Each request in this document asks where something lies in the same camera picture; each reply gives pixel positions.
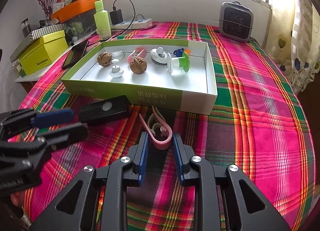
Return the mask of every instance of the bed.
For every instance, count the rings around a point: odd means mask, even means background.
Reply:
[[[216,73],[218,98],[209,116],[161,110],[174,132],[195,154],[212,164],[236,164],[261,189],[292,230],[310,212],[315,185],[315,155],[308,123],[295,94],[281,71],[255,42],[239,43],[214,32],[215,27],[193,23],[158,22],[150,30],[118,37],[179,38],[207,42]],[[21,105],[45,112],[81,106],[97,99],[70,95],[61,82],[66,55],[34,86]],[[42,172],[40,186],[26,192],[24,208],[35,220],[59,191],[84,166],[101,167],[124,156],[138,143],[138,118],[150,107],[131,106],[128,119],[89,128],[86,141],[59,150]],[[15,141],[33,140],[31,130]],[[145,181],[128,188],[129,230],[190,230],[193,226],[194,189],[179,185],[172,151],[149,148]],[[224,216],[221,215],[222,228]]]

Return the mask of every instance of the gray heater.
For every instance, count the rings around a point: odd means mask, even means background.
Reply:
[[[237,3],[224,2],[222,4],[219,31],[224,37],[246,43],[250,40],[253,13],[252,10]]]

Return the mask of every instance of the orange object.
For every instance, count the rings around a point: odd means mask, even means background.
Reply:
[[[67,21],[77,15],[80,15],[88,10],[94,9],[94,3],[98,0],[77,0],[51,15],[51,19],[56,18],[60,23]]]

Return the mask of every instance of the cardboard box lid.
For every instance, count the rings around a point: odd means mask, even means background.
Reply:
[[[48,43],[50,41],[53,41],[59,38],[64,38],[64,37],[65,37],[64,30],[42,36],[41,38],[36,40],[34,43],[32,43],[30,47],[28,47],[25,51],[22,52],[22,54],[19,56],[19,60],[22,61],[28,55],[30,55],[33,51],[35,51],[45,43]]]

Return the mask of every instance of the lime green bottle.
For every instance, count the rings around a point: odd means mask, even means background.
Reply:
[[[108,11],[103,9],[103,1],[99,0],[94,3],[96,7],[96,14],[94,20],[96,22],[97,34],[100,39],[108,39],[111,37],[111,29],[109,23]]]

